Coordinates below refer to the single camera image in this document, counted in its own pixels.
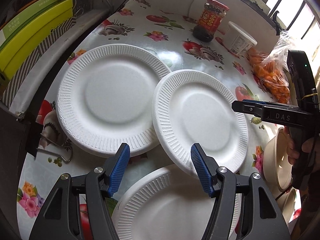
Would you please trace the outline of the right hand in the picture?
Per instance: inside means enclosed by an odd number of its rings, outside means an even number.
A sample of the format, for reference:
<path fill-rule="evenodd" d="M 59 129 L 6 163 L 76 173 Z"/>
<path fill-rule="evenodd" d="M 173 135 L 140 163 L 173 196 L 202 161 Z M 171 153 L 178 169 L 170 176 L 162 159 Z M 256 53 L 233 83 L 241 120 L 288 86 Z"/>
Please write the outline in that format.
<path fill-rule="evenodd" d="M 291 138 L 291 135 L 289 133 L 289 128 L 287 126 L 284 127 L 284 133 L 287 140 L 287 155 L 288 155 L 288 161 L 291 165 L 295 164 L 299 158 L 299 150 L 295 147 L 295 142 Z M 313 171 L 316 172 L 319 170 L 319 138 L 316 139 L 315 142 L 313 142 L 314 139 L 309 139 L 302 145 L 302 151 L 304 153 L 310 153 L 312 148 L 315 151 L 315 164 L 313 167 Z"/>

